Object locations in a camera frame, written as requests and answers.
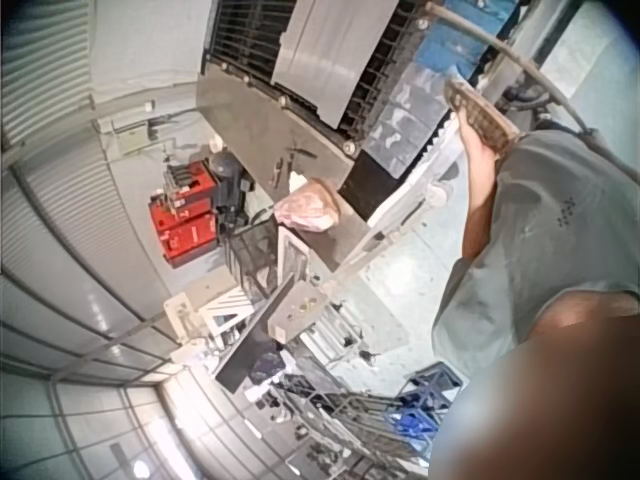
person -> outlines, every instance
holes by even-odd
[[[478,108],[500,115],[475,104],[474,118]],[[468,118],[461,108],[462,256],[436,316],[434,352],[471,377],[531,337],[638,314],[638,184],[549,120],[498,159]]]
[[[430,480],[640,478],[640,318],[541,335],[475,375],[433,444]]]

bolt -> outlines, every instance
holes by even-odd
[[[358,147],[356,146],[356,142],[353,140],[347,140],[342,144],[342,151],[350,157],[354,156],[357,150]]]
[[[426,30],[429,28],[429,19],[427,17],[422,17],[416,20],[416,27],[420,30]]]

corrugated metal wall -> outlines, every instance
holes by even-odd
[[[20,2],[15,16],[3,25],[2,130],[9,146],[89,105],[92,4]]]
[[[178,478],[164,445],[158,444],[164,438],[154,436],[163,427],[196,478],[202,478],[172,432],[153,388],[59,384],[53,394],[44,381],[3,375],[1,394],[3,478],[128,480],[130,473],[111,450],[114,444],[120,444],[131,464],[143,461],[150,478]]]
[[[56,370],[162,312],[169,294],[129,222],[95,132],[20,162],[2,187],[4,358]],[[173,335],[161,323],[79,374],[118,383],[142,378],[176,348]],[[178,370],[168,364],[144,380]]]
[[[286,460],[307,446],[294,436],[293,421],[276,424],[270,420],[275,410],[258,410],[243,390],[231,395],[203,368],[193,368],[174,376],[159,388],[169,409],[182,427],[202,468],[217,480],[324,480],[309,463],[301,475]],[[253,433],[249,422],[261,435]]]

cable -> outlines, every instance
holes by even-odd
[[[591,129],[587,126],[578,112],[571,106],[569,99],[562,91],[556,87],[546,75],[544,75],[535,63],[531,60],[525,59],[518,55],[509,45],[498,40],[495,36],[488,34],[482,28],[469,22],[467,19],[461,17],[458,14],[447,10],[446,8],[436,5],[434,2],[429,2],[425,7],[425,10],[446,22],[451,23],[460,30],[473,35],[474,37],[482,40],[483,42],[496,48],[498,51],[509,57],[514,63],[518,64],[522,69],[527,72],[531,77],[536,80],[541,86],[543,86],[551,95],[551,97],[567,111],[571,117],[576,121],[580,130],[585,133],[589,133]]]

sleeve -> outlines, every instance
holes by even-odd
[[[472,260],[468,258],[461,257],[456,260],[456,263],[453,264],[453,268],[451,269],[451,274],[449,275],[449,280],[447,280],[447,285],[444,287],[444,293],[442,294],[442,300],[440,301],[440,308],[438,308],[438,313],[436,314],[436,319],[434,322],[434,326],[439,322],[442,313],[447,309],[449,304],[451,303],[451,299],[453,295],[458,290],[462,279],[465,274],[469,271],[471,267]]]

